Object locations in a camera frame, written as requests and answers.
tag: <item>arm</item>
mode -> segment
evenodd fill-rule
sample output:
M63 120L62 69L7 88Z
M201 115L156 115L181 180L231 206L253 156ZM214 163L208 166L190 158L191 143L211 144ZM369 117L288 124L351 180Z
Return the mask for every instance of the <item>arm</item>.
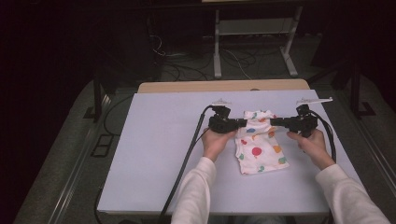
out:
M235 132L219 134L211 130L203 135L204 156L184 177L177 199L173 224L207 223L210 209L210 187L216 179L215 161Z
M326 151L323 132L314 130L308 138L288 133L321 170L316 180L332 209L335 223L389 223L362 185L347 176Z

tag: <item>gray carpet floor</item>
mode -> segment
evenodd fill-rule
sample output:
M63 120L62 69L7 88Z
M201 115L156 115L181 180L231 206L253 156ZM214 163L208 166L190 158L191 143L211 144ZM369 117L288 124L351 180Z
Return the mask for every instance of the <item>gray carpet floor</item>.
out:
M273 79L290 78L279 53L284 37L259 36L244 39L223 39L221 42L222 79ZM322 68L310 66L320 36L298 37L294 40L290 56L299 72L299 78L312 77ZM161 81L213 79L213 49L191 53L166 50ZM396 223L396 198L391 183L373 159L372 148L379 148L389 167L395 170L396 115L382 100L376 86L367 78L361 79L361 100L368 102L376 116L356 119L348 108L349 85L335 91L330 83L334 74L315 82L311 89L319 97L332 97L333 103L325 110L341 143L361 181L373 201L391 223ZM104 100L104 115L97 123L84 119L87 108L93 106L90 83L77 98L64 126L42 167L15 223L120 223L123 220L152 223L155 217L114 216L95 212L100 188L106 181L112 157L119 138L115 135L108 155L93 157L91 153L104 154L106 149L98 143L108 143L104 134L119 134L125 121L129 104L136 89L120 89ZM320 223L323 217L297 217L297 223Z

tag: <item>baby garment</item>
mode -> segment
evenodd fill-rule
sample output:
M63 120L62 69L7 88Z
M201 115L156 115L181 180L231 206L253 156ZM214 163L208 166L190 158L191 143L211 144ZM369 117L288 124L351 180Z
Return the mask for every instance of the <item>baby garment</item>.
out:
M235 136L236 158L243 175L283 169L289 166L282 148L275 139L275 127L270 119L276 116L267 111L245 111L247 126Z

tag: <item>dark background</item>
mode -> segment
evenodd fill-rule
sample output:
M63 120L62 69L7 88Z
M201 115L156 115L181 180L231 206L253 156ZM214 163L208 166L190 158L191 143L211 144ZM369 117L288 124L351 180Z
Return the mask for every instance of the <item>dark background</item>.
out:
M174 45L199 42L214 27L210 10L114 13L82 9L144 6L148 2L36 1L0 3L3 223L16 216L69 109L94 75L110 93L118 86L137 86L158 78L161 60L151 51L147 18L155 35ZM396 88L392 7L387 1L321 2L304 8L297 31L298 35L324 34L313 65L326 68L349 52L357 52L362 73L395 108L391 93ZM262 11L251 9L230 10L226 15L249 18L260 14Z

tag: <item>long sleeve shirt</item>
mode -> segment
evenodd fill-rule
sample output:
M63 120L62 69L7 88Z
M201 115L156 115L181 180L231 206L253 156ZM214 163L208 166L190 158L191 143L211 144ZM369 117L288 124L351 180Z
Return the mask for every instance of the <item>long sleeve shirt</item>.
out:
M210 210L210 187L216 179L213 161L202 157L183 179L172 215L173 224L206 224ZM335 164L321 171L316 180L324 190L335 223L389 223L362 185Z

